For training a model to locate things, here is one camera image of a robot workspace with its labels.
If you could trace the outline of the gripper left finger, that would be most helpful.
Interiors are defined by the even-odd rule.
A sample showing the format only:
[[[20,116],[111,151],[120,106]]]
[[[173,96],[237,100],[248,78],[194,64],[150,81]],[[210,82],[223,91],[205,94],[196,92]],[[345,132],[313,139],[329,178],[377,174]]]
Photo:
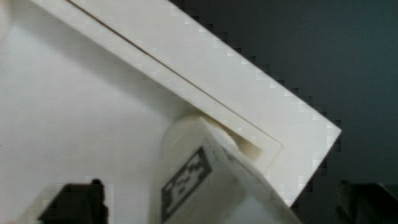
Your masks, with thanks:
[[[109,224],[105,185],[66,184],[38,218],[42,224]]]

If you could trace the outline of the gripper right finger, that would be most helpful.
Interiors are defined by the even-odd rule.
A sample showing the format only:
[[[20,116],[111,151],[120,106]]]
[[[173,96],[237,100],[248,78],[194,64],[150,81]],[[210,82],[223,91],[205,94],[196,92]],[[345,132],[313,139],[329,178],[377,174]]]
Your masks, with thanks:
[[[344,181],[336,198],[335,224],[398,224],[398,184]]]

